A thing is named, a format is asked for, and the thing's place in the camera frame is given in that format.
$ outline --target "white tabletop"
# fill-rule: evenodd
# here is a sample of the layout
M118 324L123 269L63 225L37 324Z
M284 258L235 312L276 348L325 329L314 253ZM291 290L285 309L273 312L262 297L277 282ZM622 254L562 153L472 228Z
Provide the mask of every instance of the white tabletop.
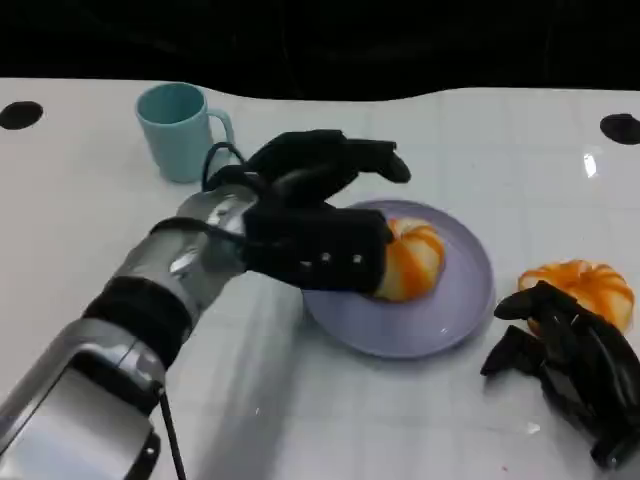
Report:
M146 150L133 105L151 84L0 80L0 106L35 100L45 109L31 128L0 130L0 398L196 189L162 180ZM500 298L526 268L570 258L611 263L640 292L640 147L599 131L606 114L640 117L640 93L464 89L351 104L207 97L231 114L246 155L289 130L397 141L411 183L362 175L334 204L397 197L450 212L484 243ZM591 177L585 158L597 167ZM297 289L246 274L169 373L188 476L605 478L590 441L549 410L537 381L513 373L484 385L480 366L506 326L494 320L434 358L377 360L320 331ZM640 351L640 329L628 339ZM154 479L175 478L164 445ZM637 478L632 468L615 478Z

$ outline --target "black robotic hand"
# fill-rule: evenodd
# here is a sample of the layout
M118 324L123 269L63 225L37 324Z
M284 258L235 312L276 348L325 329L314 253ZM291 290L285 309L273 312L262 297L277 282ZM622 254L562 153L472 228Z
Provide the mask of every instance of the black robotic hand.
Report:
M347 139L339 130L283 133L248 161L232 145L220 143L209 152L209 162L219 148L231 149L242 164L226 166L211 178L205 169L203 190L224 182L247 181L244 176L265 195L273 194L282 204L297 208L317 207L360 172L377 173L394 183L411 179L409 169L395 154L394 142Z
M613 468L640 444L640 362L620 331L546 282L505 298L495 315L538 321L540 338L509 326L481 374L515 368L537 377L551 403L597 441L591 456Z
M241 164L209 177L219 148L229 148ZM241 184L258 196L244 215L248 269L301 288L373 292L393 238L386 220L377 211L334 209L325 200L361 172L408 182L411 174L395 148L393 142L347 139L338 130L283 133L248 161L233 145L217 144L207 156L202 188Z

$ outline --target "orange pumpkin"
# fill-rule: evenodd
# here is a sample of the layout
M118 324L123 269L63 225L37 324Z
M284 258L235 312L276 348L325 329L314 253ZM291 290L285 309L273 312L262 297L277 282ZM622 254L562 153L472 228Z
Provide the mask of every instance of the orange pumpkin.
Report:
M518 289L533 287L539 280L573 296L580 305L601 315L621 332L629 327L635 297L624 278L609 265L585 260L550 263L522 274ZM538 333L537 323L532 319L529 328Z
M394 241L387 245L387 264L375 296L392 302L413 300L431 290L444 262L444 244L435 228L419 218L389 221Z

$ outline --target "plate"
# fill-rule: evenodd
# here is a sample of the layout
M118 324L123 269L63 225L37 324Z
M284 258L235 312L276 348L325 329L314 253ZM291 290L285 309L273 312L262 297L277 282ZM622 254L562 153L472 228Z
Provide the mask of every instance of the plate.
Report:
M456 345L492 317L491 262L480 241L462 223L435 208L402 200L362 202L350 208L430 222L445 244L444 269L433 290L405 303L350 292L303 291L311 315L327 332L365 353L413 358Z

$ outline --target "wire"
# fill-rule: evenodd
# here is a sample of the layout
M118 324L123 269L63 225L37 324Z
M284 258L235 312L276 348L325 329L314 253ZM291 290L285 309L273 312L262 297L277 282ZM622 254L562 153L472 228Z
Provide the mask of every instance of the wire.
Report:
M220 150L221 148L226 148L231 153L233 153L238 158L238 161L240 162L241 165L244 165L245 163L247 163L245 158L242 156L242 154L238 151L238 149L233 143L218 142L214 144L213 147L211 147L207 152L207 156L205 157L205 160L204 160L204 166L202 167L202 178L200 180L200 189L203 192L207 191L207 181L209 180L209 167L211 166L213 157L215 156L216 153L218 153L218 150Z
M180 455L180 447L178 446L178 436L176 435L176 429L171 416L167 390L159 382L156 382L155 390L160 400L160 411L162 412L164 426L167 428L167 437L169 437L169 447L171 448L173 465L176 467L176 475L178 480L187 480L187 474L184 471L184 463L182 462L182 456Z

